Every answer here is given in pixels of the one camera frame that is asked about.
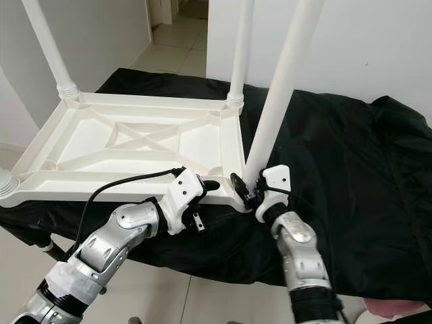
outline pink object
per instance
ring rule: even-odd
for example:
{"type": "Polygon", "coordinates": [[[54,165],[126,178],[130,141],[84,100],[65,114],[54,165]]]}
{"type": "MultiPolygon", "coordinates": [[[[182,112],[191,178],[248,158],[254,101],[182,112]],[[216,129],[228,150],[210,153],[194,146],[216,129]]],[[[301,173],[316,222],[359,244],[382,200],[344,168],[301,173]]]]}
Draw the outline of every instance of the pink object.
{"type": "Polygon", "coordinates": [[[377,316],[393,319],[396,315],[405,315],[414,312],[424,305],[423,302],[411,300],[380,300],[363,298],[367,310],[377,316]]]}

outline doorway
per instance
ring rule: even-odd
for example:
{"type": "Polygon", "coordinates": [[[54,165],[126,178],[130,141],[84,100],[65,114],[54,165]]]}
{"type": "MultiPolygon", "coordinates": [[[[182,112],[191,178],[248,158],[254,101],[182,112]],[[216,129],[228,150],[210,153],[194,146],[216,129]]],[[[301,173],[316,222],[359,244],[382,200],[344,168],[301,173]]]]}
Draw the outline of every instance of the doorway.
{"type": "Polygon", "coordinates": [[[147,0],[153,44],[133,69],[206,76],[209,0],[147,0]]]}

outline black cloth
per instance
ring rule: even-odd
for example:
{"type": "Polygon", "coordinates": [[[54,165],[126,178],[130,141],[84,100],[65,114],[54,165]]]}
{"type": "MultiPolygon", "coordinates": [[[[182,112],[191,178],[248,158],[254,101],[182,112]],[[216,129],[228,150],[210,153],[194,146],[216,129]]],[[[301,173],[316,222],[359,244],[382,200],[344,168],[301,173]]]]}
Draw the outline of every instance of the black cloth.
{"type": "MultiPolygon", "coordinates": [[[[227,82],[118,69],[99,92],[224,99],[228,89],[227,82]]],[[[245,156],[266,95],[244,87],[245,156]]],[[[432,130],[422,115],[389,97],[368,104],[297,90],[269,161],[278,164],[290,167],[292,191],[308,202],[294,208],[317,232],[337,293],[432,299],[432,130]]],[[[91,204],[86,233],[118,205],[91,204]]],[[[83,206],[25,202],[0,209],[0,224],[27,244],[49,233],[74,239],[83,206]]],[[[200,215],[206,231],[146,240],[130,258],[218,281],[284,285],[275,242],[252,214],[203,205],[200,215]]]]}

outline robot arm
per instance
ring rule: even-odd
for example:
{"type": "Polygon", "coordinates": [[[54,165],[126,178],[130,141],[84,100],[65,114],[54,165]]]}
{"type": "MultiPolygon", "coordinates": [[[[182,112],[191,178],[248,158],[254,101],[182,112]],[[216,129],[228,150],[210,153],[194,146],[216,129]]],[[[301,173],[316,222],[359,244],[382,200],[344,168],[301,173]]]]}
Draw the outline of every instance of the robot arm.
{"type": "Polygon", "coordinates": [[[256,218],[271,227],[282,255],[286,284],[296,323],[341,323],[342,303],[331,289],[327,270],[317,250],[314,230],[288,209],[290,170],[278,165],[262,172],[258,181],[263,201],[256,218]]]}
{"type": "Polygon", "coordinates": [[[158,233],[180,233],[185,228],[184,211],[206,193],[205,183],[185,169],[160,201],[116,208],[108,222],[89,235],[66,262],[54,265],[12,323],[80,323],[129,251],[158,233]]]}

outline floor tile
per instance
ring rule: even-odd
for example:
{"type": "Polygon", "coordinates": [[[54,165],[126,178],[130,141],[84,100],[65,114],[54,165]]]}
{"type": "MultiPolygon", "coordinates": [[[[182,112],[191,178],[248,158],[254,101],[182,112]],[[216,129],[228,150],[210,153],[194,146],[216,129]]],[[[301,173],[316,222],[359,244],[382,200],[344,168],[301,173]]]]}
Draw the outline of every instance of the floor tile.
{"type": "MultiPolygon", "coordinates": [[[[365,309],[361,298],[340,296],[345,314],[354,320],[365,309]]],[[[192,277],[182,324],[294,323],[285,287],[263,283],[236,285],[192,277]]]]}
{"type": "Polygon", "coordinates": [[[203,30],[200,31],[200,34],[198,35],[198,38],[196,39],[194,46],[192,46],[193,49],[197,49],[199,51],[206,51],[207,50],[207,29],[203,28],[203,30]]]}
{"type": "Polygon", "coordinates": [[[189,0],[180,6],[180,15],[190,18],[209,19],[209,2],[189,0]]]}
{"type": "Polygon", "coordinates": [[[179,74],[183,76],[206,76],[207,52],[191,49],[181,67],[179,74]]]}
{"type": "Polygon", "coordinates": [[[338,295],[338,297],[342,301],[342,304],[344,305],[344,313],[351,323],[354,323],[357,317],[366,310],[365,304],[363,304],[363,299],[360,297],[345,295],[338,295]]]}
{"type": "Polygon", "coordinates": [[[195,43],[202,27],[189,24],[160,25],[153,31],[156,45],[177,46],[190,49],[195,43]]]}
{"type": "Polygon", "coordinates": [[[188,49],[179,47],[151,45],[132,64],[131,68],[142,71],[163,70],[176,73],[182,67],[188,53],[188,49]]]}
{"type": "Polygon", "coordinates": [[[188,18],[188,17],[182,17],[178,16],[174,19],[173,25],[180,25],[180,26],[194,26],[198,28],[201,31],[201,28],[206,28],[209,24],[208,20],[204,19],[194,19],[194,18],[188,18]]]}
{"type": "MultiPolygon", "coordinates": [[[[54,241],[64,249],[72,245],[58,236],[54,241]]],[[[9,323],[54,264],[38,248],[0,228],[0,323],[9,323]]],[[[82,324],[126,324],[133,316],[143,323],[178,324],[189,280],[189,275],[126,261],[109,282],[108,292],[86,311],[82,324]]]]}

